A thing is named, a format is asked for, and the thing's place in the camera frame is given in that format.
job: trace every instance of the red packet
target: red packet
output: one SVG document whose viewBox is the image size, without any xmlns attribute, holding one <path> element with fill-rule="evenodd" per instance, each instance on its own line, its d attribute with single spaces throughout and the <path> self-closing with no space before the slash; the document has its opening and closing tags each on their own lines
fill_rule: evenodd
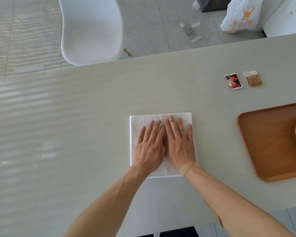
<svg viewBox="0 0 296 237">
<path fill-rule="evenodd" d="M 236 90 L 243 87 L 243 85 L 241 85 L 239 81 L 239 78 L 236 72 L 231 75 L 226 75 L 226 81 L 229 84 L 230 89 L 232 90 Z"/>
</svg>

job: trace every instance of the shopping bag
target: shopping bag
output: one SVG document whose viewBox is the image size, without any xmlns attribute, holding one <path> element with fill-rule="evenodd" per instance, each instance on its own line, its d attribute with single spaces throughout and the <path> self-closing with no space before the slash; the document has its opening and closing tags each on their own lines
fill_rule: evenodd
<svg viewBox="0 0 296 237">
<path fill-rule="evenodd" d="M 231 0 L 227 15 L 220 25 L 222 30 L 228 33 L 254 31 L 259 22 L 262 2 L 263 0 Z"/>
</svg>

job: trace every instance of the white plastic chair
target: white plastic chair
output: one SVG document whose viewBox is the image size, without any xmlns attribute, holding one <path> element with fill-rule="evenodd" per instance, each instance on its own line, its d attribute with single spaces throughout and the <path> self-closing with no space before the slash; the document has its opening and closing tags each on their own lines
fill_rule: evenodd
<svg viewBox="0 0 296 237">
<path fill-rule="evenodd" d="M 62 55 L 85 66 L 118 60 L 124 49 L 117 0 L 59 0 L 62 11 Z"/>
</svg>

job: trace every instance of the white cabinet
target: white cabinet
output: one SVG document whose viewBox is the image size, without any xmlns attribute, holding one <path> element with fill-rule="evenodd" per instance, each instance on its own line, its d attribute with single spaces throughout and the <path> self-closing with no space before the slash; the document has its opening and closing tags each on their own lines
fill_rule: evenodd
<svg viewBox="0 0 296 237">
<path fill-rule="evenodd" d="M 296 0 L 286 0 L 263 26 L 267 37 L 296 33 Z"/>
</svg>

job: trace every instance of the orange shopping cart logo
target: orange shopping cart logo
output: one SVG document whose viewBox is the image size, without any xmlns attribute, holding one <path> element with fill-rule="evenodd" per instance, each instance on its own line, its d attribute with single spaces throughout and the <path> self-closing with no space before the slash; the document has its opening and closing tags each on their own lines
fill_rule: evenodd
<svg viewBox="0 0 296 237">
<path fill-rule="evenodd" d="M 255 9 L 255 7 L 254 8 L 252 8 L 252 10 L 251 11 L 249 11 L 249 12 L 246 12 L 246 11 L 244 11 L 243 12 L 243 16 L 242 16 L 242 19 L 241 20 L 247 20 L 249 17 L 250 17 L 250 15 L 251 15 L 251 13 L 253 12 L 253 10 Z"/>
</svg>

